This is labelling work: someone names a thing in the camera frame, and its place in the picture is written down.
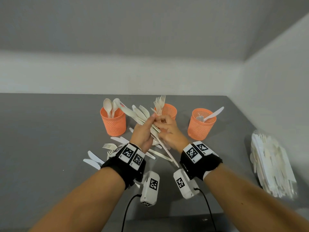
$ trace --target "utensil holder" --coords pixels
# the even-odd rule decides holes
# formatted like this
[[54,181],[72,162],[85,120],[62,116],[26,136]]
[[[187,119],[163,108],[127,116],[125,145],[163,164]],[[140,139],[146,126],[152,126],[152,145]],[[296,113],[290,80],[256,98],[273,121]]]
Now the utensil holder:
[[108,118],[107,112],[102,107],[100,114],[106,128],[106,132],[110,136],[119,136],[126,131],[126,114],[121,109],[115,111],[114,118]]
[[177,109],[173,105],[166,103],[164,104],[162,115],[169,115],[173,120],[175,120],[177,115]]
[[193,138],[194,140],[204,140],[209,131],[211,130],[212,126],[217,120],[217,117],[213,117],[208,119],[205,122],[199,121],[196,119],[199,115],[203,117],[207,117],[211,115],[213,112],[204,108],[196,108],[192,111],[192,116],[190,119],[190,124],[188,128],[188,135]]

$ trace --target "person's left hand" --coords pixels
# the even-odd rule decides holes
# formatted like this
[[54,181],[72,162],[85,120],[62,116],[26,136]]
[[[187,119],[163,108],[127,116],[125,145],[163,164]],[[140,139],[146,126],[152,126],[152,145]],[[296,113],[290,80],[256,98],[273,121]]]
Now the person's left hand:
[[152,146],[153,138],[150,136],[150,128],[155,120],[155,116],[151,116],[146,120],[145,124],[136,124],[130,143],[137,145],[141,151],[146,153]]

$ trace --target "person's left forearm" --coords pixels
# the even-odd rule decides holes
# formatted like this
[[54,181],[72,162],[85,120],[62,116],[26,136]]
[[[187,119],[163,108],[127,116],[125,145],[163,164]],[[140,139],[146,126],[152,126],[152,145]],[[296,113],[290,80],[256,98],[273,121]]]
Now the person's left forearm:
[[30,232],[101,231],[124,190],[120,175],[109,167],[102,168],[67,195]]

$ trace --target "plastic bag of utensils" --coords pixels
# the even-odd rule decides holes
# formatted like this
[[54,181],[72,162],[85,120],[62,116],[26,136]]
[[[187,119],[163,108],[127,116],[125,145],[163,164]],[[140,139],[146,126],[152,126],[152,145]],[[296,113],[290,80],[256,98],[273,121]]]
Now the plastic bag of utensils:
[[250,161],[265,191],[278,198],[297,198],[297,183],[288,155],[273,136],[259,130],[253,132]]

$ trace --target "hand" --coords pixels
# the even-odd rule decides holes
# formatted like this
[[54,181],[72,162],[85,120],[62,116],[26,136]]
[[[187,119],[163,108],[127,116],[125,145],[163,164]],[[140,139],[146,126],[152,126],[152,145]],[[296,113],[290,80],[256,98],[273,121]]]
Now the hand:
[[136,124],[130,140],[130,143],[137,145],[144,153],[152,146],[153,138],[150,136],[150,128],[154,120],[154,115],[152,115],[146,120],[145,124]]
[[160,129],[166,129],[167,132],[160,132],[159,138],[163,139],[171,148],[177,150],[180,154],[183,149],[190,144],[189,140],[178,129],[176,121],[168,115],[158,116],[154,125]]

